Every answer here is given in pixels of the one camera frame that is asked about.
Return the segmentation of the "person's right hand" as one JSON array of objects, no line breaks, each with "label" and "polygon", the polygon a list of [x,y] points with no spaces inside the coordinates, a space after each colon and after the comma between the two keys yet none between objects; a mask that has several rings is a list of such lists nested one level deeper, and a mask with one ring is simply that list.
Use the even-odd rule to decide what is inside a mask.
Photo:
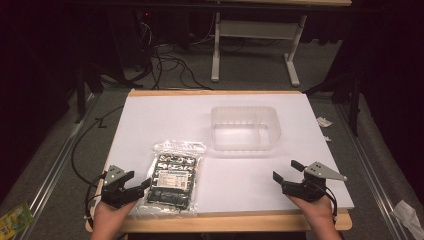
[{"label": "person's right hand", "polygon": [[301,210],[312,229],[323,230],[334,226],[332,205],[328,197],[324,196],[314,202],[293,196],[289,196],[288,199]]}]

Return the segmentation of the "metal floor rail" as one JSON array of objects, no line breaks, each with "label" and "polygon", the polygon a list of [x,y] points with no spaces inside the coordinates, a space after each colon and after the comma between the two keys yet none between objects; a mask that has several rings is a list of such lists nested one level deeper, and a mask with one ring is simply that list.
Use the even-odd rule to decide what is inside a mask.
[{"label": "metal floor rail", "polygon": [[337,114],[342,119],[344,128],[347,130],[349,137],[353,143],[355,151],[359,157],[359,165],[361,166],[362,171],[365,174],[365,179],[367,181],[368,187],[373,195],[373,199],[378,206],[380,215],[383,217],[386,227],[390,232],[393,240],[409,240],[406,230],[403,225],[397,220],[394,216],[391,215],[394,206],[387,195],[386,191],[383,189],[377,173],[375,172],[370,159],[368,158],[365,149],[359,139],[352,130],[352,127],[349,125],[348,113],[346,108],[343,105],[336,104],[335,109]]},{"label": "metal floor rail", "polygon": [[76,98],[53,126],[15,185],[11,201],[29,204],[34,221],[12,240],[86,240],[86,185],[71,167],[71,152],[86,119],[77,122]]}]

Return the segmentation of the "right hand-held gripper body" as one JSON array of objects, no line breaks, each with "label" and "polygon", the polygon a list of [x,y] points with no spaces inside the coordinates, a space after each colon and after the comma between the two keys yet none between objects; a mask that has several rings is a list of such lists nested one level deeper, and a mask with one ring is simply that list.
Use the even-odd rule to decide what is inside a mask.
[{"label": "right hand-held gripper body", "polygon": [[282,193],[305,200],[314,202],[321,199],[329,193],[326,186],[326,180],[346,181],[347,177],[327,167],[320,162],[314,162],[309,166],[305,166],[303,172],[303,180],[300,183],[283,181],[281,184]]}]

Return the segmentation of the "person's left hand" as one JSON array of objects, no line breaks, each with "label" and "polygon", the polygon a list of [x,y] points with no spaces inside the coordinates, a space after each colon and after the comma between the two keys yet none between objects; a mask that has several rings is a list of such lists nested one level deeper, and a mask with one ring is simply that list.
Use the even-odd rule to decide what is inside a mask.
[{"label": "person's left hand", "polygon": [[94,230],[117,232],[136,204],[137,202],[133,201],[125,204],[123,207],[114,208],[100,201],[95,209]]}]

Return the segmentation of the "clear plastic container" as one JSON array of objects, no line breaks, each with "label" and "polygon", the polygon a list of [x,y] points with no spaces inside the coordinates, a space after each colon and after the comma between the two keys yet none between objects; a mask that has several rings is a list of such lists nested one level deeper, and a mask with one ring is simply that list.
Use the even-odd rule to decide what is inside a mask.
[{"label": "clear plastic container", "polygon": [[269,151],[281,136],[277,111],[267,106],[221,106],[211,109],[217,151]]}]

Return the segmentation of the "green printed packet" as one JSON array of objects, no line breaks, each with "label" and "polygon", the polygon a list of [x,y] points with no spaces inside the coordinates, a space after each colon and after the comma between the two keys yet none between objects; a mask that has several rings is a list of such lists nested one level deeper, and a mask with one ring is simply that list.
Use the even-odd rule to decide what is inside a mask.
[{"label": "green printed packet", "polygon": [[0,218],[0,240],[10,240],[34,221],[26,202],[19,204]]}]

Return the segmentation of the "crumpled white tissue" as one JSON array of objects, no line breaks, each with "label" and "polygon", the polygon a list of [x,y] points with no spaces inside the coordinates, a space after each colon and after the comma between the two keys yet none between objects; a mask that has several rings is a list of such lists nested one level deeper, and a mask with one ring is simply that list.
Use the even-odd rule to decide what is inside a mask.
[{"label": "crumpled white tissue", "polygon": [[415,240],[424,240],[424,229],[421,226],[416,210],[401,200],[393,209],[392,215],[413,235]]}]

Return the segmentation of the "white metal desk frame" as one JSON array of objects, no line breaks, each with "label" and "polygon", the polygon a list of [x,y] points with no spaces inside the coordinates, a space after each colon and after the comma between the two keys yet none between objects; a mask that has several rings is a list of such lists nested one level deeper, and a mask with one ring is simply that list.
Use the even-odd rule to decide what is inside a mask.
[{"label": "white metal desk frame", "polygon": [[289,52],[283,54],[291,85],[300,86],[300,80],[294,64],[294,56],[298,48],[305,23],[306,15],[302,15],[295,23],[272,23],[257,21],[222,20],[221,14],[215,14],[214,51],[211,66],[211,81],[220,79],[220,39],[222,37],[240,37],[271,40],[290,40]]}]

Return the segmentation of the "dark computer tower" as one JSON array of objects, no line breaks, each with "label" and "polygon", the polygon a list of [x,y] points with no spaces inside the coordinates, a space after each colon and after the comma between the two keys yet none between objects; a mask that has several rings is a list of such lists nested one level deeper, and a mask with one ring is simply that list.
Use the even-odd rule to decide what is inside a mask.
[{"label": "dark computer tower", "polygon": [[108,11],[120,62],[123,68],[140,71],[148,65],[150,32],[140,22],[134,9],[116,8]]}]

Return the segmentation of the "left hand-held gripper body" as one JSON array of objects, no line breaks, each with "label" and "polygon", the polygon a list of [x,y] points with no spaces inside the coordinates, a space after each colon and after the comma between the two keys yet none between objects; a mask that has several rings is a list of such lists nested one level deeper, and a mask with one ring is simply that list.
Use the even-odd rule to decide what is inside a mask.
[{"label": "left hand-held gripper body", "polygon": [[127,171],[115,165],[109,166],[101,190],[102,202],[113,206],[114,208],[120,208],[127,203],[139,199],[130,196],[130,188],[126,188],[125,186],[121,188],[119,186],[119,180],[126,172]]}]

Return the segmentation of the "clear plastic bag of parts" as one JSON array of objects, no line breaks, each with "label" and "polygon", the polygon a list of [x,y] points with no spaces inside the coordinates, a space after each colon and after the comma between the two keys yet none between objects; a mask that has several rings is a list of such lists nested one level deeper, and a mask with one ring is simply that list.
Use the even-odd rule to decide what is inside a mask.
[{"label": "clear plastic bag of parts", "polygon": [[207,147],[201,142],[166,140],[154,145],[151,179],[136,209],[139,216],[159,218],[197,213],[196,182]]}]

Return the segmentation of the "white table sheet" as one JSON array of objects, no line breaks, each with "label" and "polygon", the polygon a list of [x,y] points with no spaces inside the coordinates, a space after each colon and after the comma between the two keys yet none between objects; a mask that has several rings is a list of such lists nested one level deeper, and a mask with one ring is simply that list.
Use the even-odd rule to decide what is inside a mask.
[{"label": "white table sheet", "polygon": [[[270,151],[224,152],[212,145],[211,109],[266,106],[276,110],[281,136]],[[135,176],[134,187],[147,178],[152,148],[164,140],[198,141],[207,146],[199,164],[196,208],[200,214],[293,210],[272,174],[299,182],[303,174],[290,166],[319,161],[337,165],[303,94],[129,96],[109,152],[108,162]]]}]

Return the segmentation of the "black metal stand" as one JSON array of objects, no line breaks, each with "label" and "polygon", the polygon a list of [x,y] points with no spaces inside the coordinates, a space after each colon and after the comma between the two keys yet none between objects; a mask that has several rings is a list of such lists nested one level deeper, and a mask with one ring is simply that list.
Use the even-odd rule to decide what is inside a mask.
[{"label": "black metal stand", "polygon": [[81,63],[76,70],[77,123],[81,123],[87,113],[86,88],[89,88],[93,94],[102,94],[104,81],[114,81],[130,88],[135,87],[132,82],[124,77],[119,77],[95,62]]},{"label": "black metal stand", "polygon": [[331,100],[333,103],[342,104],[349,102],[349,114],[348,114],[348,126],[351,132],[358,135],[358,114],[359,109],[359,97],[361,80],[363,78],[362,70],[355,70],[352,72],[342,73],[336,77],[330,78],[320,84],[317,84],[305,91],[303,94],[311,96],[317,92],[322,92],[325,89],[333,89]]}]

